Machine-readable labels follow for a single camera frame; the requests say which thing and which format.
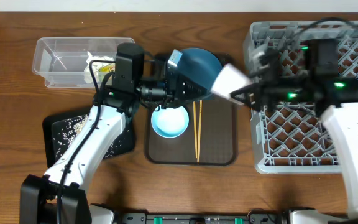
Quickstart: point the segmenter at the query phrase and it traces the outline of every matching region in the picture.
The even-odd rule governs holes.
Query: table surface
[[[132,37],[156,54],[201,47],[242,61],[242,41],[255,21],[313,21],[358,14],[0,12],[0,223],[17,223],[19,190],[29,174],[47,169],[42,120],[89,105],[94,90],[48,89],[31,71],[41,37]],[[250,113],[238,111],[237,161],[227,167],[164,166],[143,154],[146,110],[134,119],[135,151],[103,161],[88,201],[121,211],[150,213],[247,213],[309,206],[346,212],[340,175],[261,175],[252,157]]]

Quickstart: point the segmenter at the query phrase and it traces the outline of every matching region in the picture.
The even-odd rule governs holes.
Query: blue bowl
[[[164,138],[178,137],[186,131],[188,125],[189,114],[182,106],[175,109],[160,109],[152,113],[152,127]]]

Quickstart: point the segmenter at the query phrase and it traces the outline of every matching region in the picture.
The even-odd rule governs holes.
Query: wooden chopsticks
[[[193,102],[193,123],[194,123],[194,144],[196,149],[197,163],[200,162],[200,141],[201,141],[201,115],[203,111],[203,100],[200,100],[199,120],[198,120],[198,134],[197,134],[197,117],[196,117],[196,102]]]

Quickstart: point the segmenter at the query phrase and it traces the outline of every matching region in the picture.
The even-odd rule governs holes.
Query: green led
[[[296,96],[298,96],[298,94],[296,94],[296,93],[289,93],[289,94],[288,94],[288,99],[295,98]]]
[[[337,82],[337,83],[334,83],[334,86],[335,86],[336,88],[343,88],[343,87],[345,86],[345,84],[344,84],[344,83],[339,83],[339,82]]]

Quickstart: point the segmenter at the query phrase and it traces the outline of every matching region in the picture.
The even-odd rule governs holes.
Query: clear plastic container
[[[49,88],[94,88],[85,82],[88,52],[93,56],[116,58],[117,46],[132,42],[121,37],[44,37],[35,48],[32,71],[45,78]]]

